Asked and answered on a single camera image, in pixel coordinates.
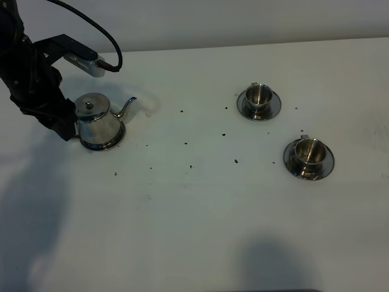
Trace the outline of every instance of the cup rim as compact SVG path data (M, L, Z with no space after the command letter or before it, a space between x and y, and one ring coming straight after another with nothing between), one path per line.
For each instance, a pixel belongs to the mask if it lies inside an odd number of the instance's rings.
M299 155L297 154L297 145L303 141L306 141L306 140L313 140L313 141L316 141L318 142L320 145L322 145L325 149L325 154L324 154L324 157L323 159L320 161L320 162L306 162L306 161L303 161L301 160L301 158L299 157ZM324 144L322 141L320 141L319 139L316 139L316 138L311 138L311 137L307 137L307 138L303 138L303 139L300 139L295 145L294 145L294 155L295 157L301 162L301 163L304 163L306 165L320 165L323 163L323 161L326 159L327 157L327 147L326 147L326 144Z
M248 92L250 89L252 89L252 88L254 88L254 87L257 87L257 86L263 86L264 88L266 88L267 90L269 90L269 91L272 93L271 97L269 98L269 100L268 100L267 102L257 104L257 103L252 102L252 101L248 98L247 92ZM266 84L263 84L263 83L252 83L252 84L246 89L246 91L245 91L245 93L244 93L244 98L245 98L246 101L249 102L252 106L260 108L260 107L263 107L263 106L266 106L266 105L270 104L270 102L271 102L272 99L273 99L273 94L274 94L273 90L272 90L270 87L268 87Z

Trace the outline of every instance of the stainless steel teapot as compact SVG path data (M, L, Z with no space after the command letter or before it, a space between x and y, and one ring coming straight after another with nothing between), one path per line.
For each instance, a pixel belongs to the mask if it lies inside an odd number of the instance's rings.
M91 150L106 150L117 145L125 135L123 121L136 97L130 98L119 113L113 112L109 99L101 93L88 93L75 101L78 136Z

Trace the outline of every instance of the teapot lid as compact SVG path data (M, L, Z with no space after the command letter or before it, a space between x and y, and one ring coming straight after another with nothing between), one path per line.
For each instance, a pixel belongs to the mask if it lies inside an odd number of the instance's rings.
M109 99L101 93L93 92L80 96L75 102L78 121L93 122L109 111Z

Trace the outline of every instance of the teapot base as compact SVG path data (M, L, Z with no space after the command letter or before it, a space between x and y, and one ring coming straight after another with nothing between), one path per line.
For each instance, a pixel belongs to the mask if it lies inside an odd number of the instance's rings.
M102 151L102 150L108 150L112 147L117 146L121 141L123 140L124 136L126 134L126 127L123 123L120 123L120 129L117 135L111 139L108 142L102 143L102 144L91 144L88 142L85 142L84 140L80 139L80 142L82 146L84 146L87 149L94 150L94 151Z

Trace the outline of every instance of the teapot spout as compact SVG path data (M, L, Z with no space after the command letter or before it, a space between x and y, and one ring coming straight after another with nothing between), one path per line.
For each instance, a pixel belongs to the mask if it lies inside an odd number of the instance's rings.
M129 107L131 106L131 103L136 99L136 97L130 98L126 104L123 106L122 110L119 113L113 113L115 117L118 118L120 122L123 122L129 113Z

